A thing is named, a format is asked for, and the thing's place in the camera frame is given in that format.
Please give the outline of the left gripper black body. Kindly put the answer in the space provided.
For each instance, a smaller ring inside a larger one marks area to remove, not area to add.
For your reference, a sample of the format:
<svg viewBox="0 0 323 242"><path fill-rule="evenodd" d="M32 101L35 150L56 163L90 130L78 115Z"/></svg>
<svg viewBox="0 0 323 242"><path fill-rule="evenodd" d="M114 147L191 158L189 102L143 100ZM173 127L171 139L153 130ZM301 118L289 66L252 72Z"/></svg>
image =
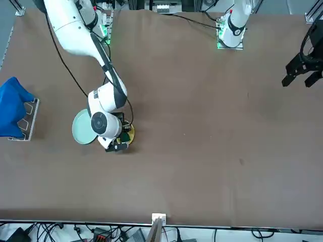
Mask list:
<svg viewBox="0 0 323 242"><path fill-rule="evenodd" d="M304 54L305 44L308 40L312 45L312 51ZM322 20L315 20L305 34L300 46L299 60L301 67L299 73L322 71Z"/></svg>

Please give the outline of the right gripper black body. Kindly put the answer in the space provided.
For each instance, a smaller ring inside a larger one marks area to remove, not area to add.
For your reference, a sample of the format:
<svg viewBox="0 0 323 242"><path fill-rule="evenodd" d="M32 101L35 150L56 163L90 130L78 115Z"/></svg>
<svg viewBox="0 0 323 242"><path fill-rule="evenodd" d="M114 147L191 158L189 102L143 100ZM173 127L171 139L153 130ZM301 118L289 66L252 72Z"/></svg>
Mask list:
<svg viewBox="0 0 323 242"><path fill-rule="evenodd" d="M121 127L123 132L129 132L132 130L132 125L130 124L130 121L125 119L123 112L116 112L116 117L121 122Z"/></svg>

